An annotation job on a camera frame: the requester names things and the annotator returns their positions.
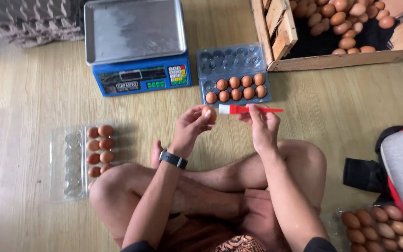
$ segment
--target foot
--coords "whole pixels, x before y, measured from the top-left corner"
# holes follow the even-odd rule
[[[161,147],[161,141],[156,140],[153,143],[153,153],[152,153],[152,158],[150,162],[152,163],[152,168],[153,169],[158,169],[158,166],[160,165],[160,154],[163,151],[163,147]]]

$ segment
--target wooden crate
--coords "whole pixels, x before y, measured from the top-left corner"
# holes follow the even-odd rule
[[[267,71],[326,69],[387,63],[403,58],[403,23],[395,28],[390,42],[393,49],[372,53],[324,55],[281,60],[297,42],[296,27],[289,0],[250,0],[257,37],[264,48]],[[382,0],[396,18],[403,16],[403,0]],[[276,34],[271,43],[270,38]]]

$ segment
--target black watch strap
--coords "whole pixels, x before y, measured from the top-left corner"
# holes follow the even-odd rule
[[[185,169],[188,161],[182,157],[175,156],[172,153],[167,152],[167,150],[163,150],[160,155],[160,161],[166,161],[171,165],[175,165],[181,169]]]

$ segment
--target clear plastic egg carton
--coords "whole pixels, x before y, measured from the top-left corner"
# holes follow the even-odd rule
[[[377,223],[378,222],[371,209],[373,207],[378,207],[380,209],[385,209],[385,207],[387,206],[395,206],[394,202],[390,202],[390,203],[383,203],[383,204],[375,204],[375,205],[370,205],[370,206],[360,206],[360,207],[351,207],[351,208],[338,208],[335,212],[331,213],[322,213],[320,215],[325,227],[326,227],[326,231],[328,232],[329,238],[330,238],[330,242],[332,243],[332,245],[337,249],[338,252],[349,252],[352,251],[351,249],[351,245],[352,242],[349,240],[349,238],[347,237],[347,229],[348,227],[345,226],[345,224],[343,223],[342,219],[341,219],[341,215],[344,212],[352,212],[353,214],[355,214],[356,210],[366,210],[370,216],[371,216],[371,226],[364,226],[361,224],[361,227],[358,229],[359,231],[362,230],[363,227],[365,228],[373,228],[377,235],[378,235],[378,239],[377,241],[374,241],[375,243],[377,243],[382,252],[392,252],[392,251],[396,251],[396,252],[400,252],[403,251],[403,249],[398,248],[396,250],[390,250],[384,247],[384,243],[382,241],[382,239],[384,238],[383,236],[381,236],[381,234],[379,233],[378,227],[377,227]],[[391,219],[390,217],[388,218],[388,221],[385,221],[383,223],[387,223],[390,224],[391,221],[394,221],[393,219]],[[395,239],[396,240],[398,237],[403,236],[403,235],[399,235],[397,233],[395,233]],[[369,252],[368,249],[370,249],[371,247],[368,247],[368,243],[372,242],[371,240],[369,240],[366,236],[365,236],[365,243],[361,244],[362,246],[364,246],[367,251]]]
[[[271,101],[270,81],[266,71],[267,66],[262,54],[262,45],[260,43],[200,49],[197,50],[196,57],[198,83],[203,104],[209,104],[205,100],[207,93],[214,92],[216,95],[219,95],[220,90],[216,88],[218,80],[225,79],[228,81],[233,76],[238,77],[239,80],[244,76],[253,78],[259,73],[265,76],[263,86],[267,89],[266,96],[262,98],[254,96],[252,99],[247,100],[242,95],[242,98],[238,101],[232,100],[230,97],[227,102],[217,100],[214,104],[210,105],[214,108],[218,108],[219,104],[245,105],[247,103]],[[256,85],[253,83],[251,88],[255,89]],[[242,84],[240,84],[239,90],[243,92],[244,87]],[[226,91],[231,94],[232,88],[228,87]]]
[[[87,156],[91,153],[86,149],[86,142],[91,140],[87,136],[87,129],[109,123],[77,125],[54,129],[51,135],[49,172],[50,172],[50,200],[52,203],[76,201],[88,197],[88,185],[96,180],[88,176],[88,169],[99,164],[87,163]],[[115,140],[116,131],[110,136]],[[116,148],[110,151],[116,155]]]

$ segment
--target digital scale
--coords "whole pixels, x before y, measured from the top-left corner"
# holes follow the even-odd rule
[[[96,0],[84,7],[87,64],[103,96],[192,85],[180,0]]]

